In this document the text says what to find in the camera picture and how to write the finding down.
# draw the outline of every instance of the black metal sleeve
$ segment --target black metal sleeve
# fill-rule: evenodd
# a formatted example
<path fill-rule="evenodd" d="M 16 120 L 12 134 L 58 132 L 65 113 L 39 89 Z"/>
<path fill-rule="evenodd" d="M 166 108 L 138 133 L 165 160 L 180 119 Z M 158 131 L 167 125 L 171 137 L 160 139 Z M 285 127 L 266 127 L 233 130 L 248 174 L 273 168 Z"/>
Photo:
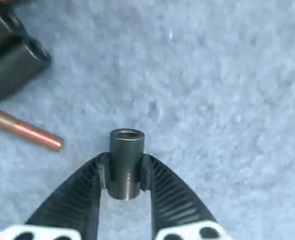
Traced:
<path fill-rule="evenodd" d="M 111 132 L 108 193 L 112 198 L 131 200 L 140 194 L 144 140 L 144 133 L 135 129 L 116 129 Z"/>
<path fill-rule="evenodd" d="M 34 39 L 17 38 L 0 52 L 0 101 L 21 89 L 51 63 L 49 53 Z"/>

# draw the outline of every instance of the copper tube end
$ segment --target copper tube end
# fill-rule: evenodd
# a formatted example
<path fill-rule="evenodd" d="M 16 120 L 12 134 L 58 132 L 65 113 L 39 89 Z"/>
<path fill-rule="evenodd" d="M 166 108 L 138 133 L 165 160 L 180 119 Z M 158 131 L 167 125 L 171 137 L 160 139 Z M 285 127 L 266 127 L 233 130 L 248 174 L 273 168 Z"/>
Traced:
<path fill-rule="evenodd" d="M 63 147 L 63 139 L 61 137 L 23 122 L 1 110 L 0 128 L 30 142 L 47 147 L 52 151 L 60 151 Z"/>
<path fill-rule="evenodd" d="M 60 151 L 63 147 L 63 139 L 61 137 L 22 121 L 14 125 L 12 132 L 53 151 Z"/>

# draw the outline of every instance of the black fitting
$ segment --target black fitting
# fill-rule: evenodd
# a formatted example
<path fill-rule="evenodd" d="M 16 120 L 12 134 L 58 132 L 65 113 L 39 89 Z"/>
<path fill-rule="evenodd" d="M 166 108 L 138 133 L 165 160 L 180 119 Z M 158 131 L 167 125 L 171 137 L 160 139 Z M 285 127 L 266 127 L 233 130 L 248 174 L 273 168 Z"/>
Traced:
<path fill-rule="evenodd" d="M 108 194 L 118 200 L 131 200 L 140 194 L 140 173 L 145 135 L 135 129 L 110 133 L 110 185 Z"/>
<path fill-rule="evenodd" d="M 51 63 L 49 53 L 30 38 L 18 38 L 0 51 L 0 101 L 21 89 Z"/>
<path fill-rule="evenodd" d="M 20 20 L 8 6 L 0 6 L 0 48 L 12 38 L 25 35 L 26 31 Z"/>

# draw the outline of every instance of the fuzzy fabric surface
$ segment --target fuzzy fabric surface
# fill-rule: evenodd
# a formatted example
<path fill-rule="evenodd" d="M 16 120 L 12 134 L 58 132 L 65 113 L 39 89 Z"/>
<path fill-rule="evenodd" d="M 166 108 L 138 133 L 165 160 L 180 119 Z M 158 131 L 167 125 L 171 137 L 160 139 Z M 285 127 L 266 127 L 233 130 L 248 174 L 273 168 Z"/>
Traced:
<path fill-rule="evenodd" d="M 53 64 L 0 109 L 65 146 L 0 131 L 0 230 L 135 128 L 236 240 L 295 240 L 295 0 L 36 0 L 16 14 Z M 98 239 L 151 239 L 150 211 L 149 193 L 103 193 Z"/>

